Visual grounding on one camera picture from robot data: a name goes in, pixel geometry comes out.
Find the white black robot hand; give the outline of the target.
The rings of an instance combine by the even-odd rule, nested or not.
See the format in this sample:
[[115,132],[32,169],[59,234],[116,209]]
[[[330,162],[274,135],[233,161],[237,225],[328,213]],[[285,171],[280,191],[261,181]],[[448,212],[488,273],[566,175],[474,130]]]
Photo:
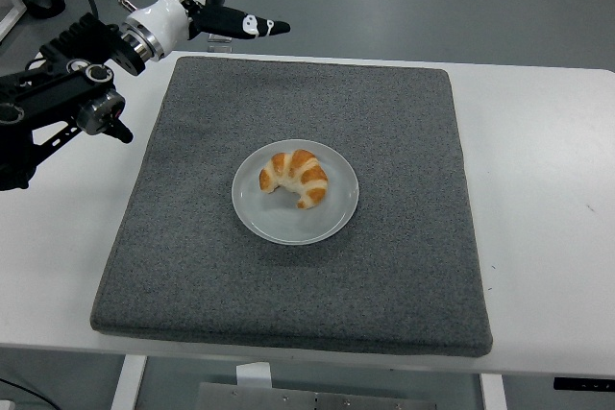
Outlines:
[[161,60],[178,43],[201,33],[254,39],[290,31],[283,21],[228,8],[224,3],[225,0],[158,0],[131,12],[122,24],[122,37],[144,60]]

